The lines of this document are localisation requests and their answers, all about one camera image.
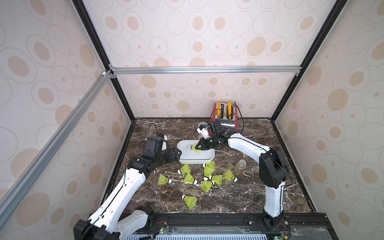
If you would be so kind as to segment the white plastic storage box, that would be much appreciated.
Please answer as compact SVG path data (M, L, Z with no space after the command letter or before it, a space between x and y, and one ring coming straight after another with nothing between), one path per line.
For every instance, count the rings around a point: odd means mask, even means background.
M198 165L211 162L215 158L215 150L209 149L205 151L195 150L198 140L182 140L177 144L177 148L182 151L179 162L181 164Z

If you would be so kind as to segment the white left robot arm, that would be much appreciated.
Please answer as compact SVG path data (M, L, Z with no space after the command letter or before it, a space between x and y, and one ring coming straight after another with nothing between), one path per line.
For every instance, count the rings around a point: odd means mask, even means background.
M87 221L79 220L74 226L76 240L125 240L137 230L153 224L151 213L144 209L135 210L128 217L120 217L139 187L153 170L180 160L182 151L168 148L159 152L144 150L128 163L126 172L118 185Z

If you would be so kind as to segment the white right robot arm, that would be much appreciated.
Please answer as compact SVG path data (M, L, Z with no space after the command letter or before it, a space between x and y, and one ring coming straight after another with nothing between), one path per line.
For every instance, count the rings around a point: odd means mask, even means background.
M230 132L201 138L192 149L207 151L221 145L238 150L259 164L259 177L265 185L266 193L263 225L267 230L277 228L284 216L283 193L286 179L290 176L283 151L278 147L256 143L240 133Z

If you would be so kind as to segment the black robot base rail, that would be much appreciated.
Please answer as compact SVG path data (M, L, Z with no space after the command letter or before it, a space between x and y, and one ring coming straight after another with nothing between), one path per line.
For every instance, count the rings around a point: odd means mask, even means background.
M322 213L286 214L269 230L262 214L152 214L131 231L118 224L112 234L95 240L336 240L330 219Z

